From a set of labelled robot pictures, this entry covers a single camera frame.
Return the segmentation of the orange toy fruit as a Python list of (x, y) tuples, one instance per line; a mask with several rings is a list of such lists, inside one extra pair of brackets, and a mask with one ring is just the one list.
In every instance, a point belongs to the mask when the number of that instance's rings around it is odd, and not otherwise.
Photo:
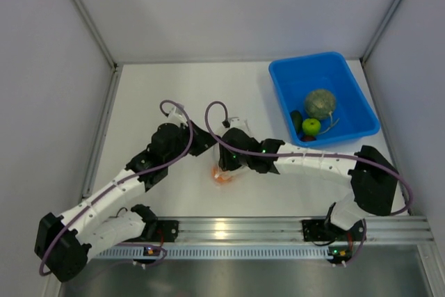
[(217, 167), (211, 169), (211, 178), (218, 185), (226, 185), (235, 180), (235, 176), (231, 172), (219, 170)]

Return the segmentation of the clear polka dot zip bag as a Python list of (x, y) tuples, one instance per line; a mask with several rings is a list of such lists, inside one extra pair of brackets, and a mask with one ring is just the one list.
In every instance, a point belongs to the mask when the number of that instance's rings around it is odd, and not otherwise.
[[(237, 128), (244, 131), (247, 135), (251, 136), (252, 132), (248, 126), (248, 121), (246, 119), (240, 119), (239, 117), (229, 118), (229, 125), (231, 128)], [(220, 145), (216, 144), (212, 149), (213, 165), (211, 167), (211, 176), (215, 183), (218, 185), (226, 185), (232, 183), (233, 181), (242, 178), (249, 169), (247, 166), (236, 167), (235, 170), (223, 170), (220, 167), (221, 161), (221, 149)]]

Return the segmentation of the dark red toy fruit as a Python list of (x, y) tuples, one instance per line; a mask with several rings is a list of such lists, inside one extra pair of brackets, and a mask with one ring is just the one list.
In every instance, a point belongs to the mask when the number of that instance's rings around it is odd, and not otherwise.
[(301, 139), (302, 142), (312, 142), (316, 140), (315, 136), (304, 135)]

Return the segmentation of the dark green toy avocado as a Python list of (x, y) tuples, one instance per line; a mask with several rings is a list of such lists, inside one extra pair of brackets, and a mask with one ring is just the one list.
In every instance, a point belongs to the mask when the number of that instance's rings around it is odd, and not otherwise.
[(290, 112), (290, 117), (296, 133), (299, 134), (302, 131), (302, 114), (298, 110), (294, 110)]

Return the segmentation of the lime green toy fruit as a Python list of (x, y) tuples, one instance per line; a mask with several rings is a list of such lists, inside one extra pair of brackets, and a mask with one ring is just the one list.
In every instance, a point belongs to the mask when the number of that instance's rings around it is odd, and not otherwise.
[(306, 136), (317, 136), (321, 130), (321, 123), (316, 118), (307, 118), (302, 122), (302, 131)]

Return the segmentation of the green netted toy melon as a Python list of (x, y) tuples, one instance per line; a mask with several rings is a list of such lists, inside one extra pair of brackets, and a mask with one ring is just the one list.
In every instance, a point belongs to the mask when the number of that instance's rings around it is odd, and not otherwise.
[(322, 131), (321, 134), (329, 132), (339, 121), (339, 119), (334, 120), (333, 118), (333, 114), (337, 109), (337, 99), (329, 90), (317, 89), (308, 93), (304, 100), (304, 109), (310, 118), (316, 118), (319, 121), (330, 121), (327, 128)]

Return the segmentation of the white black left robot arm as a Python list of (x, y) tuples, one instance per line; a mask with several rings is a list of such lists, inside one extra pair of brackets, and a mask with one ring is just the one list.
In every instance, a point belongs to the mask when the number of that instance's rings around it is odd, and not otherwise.
[(51, 212), (40, 219), (34, 252), (42, 263), (39, 273), (56, 276), (60, 282), (75, 278), (97, 249), (88, 241), (96, 229), (134, 198), (148, 192), (168, 174), (168, 168), (186, 155), (199, 156), (216, 144), (194, 122), (163, 123), (151, 142), (104, 188), (59, 215)]

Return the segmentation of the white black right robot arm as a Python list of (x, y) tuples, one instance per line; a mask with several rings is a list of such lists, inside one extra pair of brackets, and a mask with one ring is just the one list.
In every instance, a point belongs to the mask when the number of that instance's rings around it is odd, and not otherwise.
[(348, 188), (334, 202), (324, 222), (325, 233), (341, 239), (353, 225), (369, 216), (390, 216), (398, 185), (396, 170), (374, 147), (352, 154), (299, 147), (268, 138), (257, 141), (239, 128), (218, 139), (218, 166), (224, 172), (249, 168), (260, 174), (305, 175)]

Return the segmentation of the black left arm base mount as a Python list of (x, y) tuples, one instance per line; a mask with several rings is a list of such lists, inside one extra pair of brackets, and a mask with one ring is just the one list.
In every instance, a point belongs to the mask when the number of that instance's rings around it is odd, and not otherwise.
[(145, 239), (149, 242), (174, 243), (179, 234), (178, 220), (156, 220), (149, 223), (145, 232)]

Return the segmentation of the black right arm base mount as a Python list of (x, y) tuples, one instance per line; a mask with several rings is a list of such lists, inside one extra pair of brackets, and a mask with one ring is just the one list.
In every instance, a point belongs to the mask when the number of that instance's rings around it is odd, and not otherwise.
[(361, 241), (364, 226), (362, 221), (359, 221), (349, 230), (343, 230), (336, 225), (326, 223), (324, 219), (307, 219), (302, 221), (302, 233), (306, 242)]

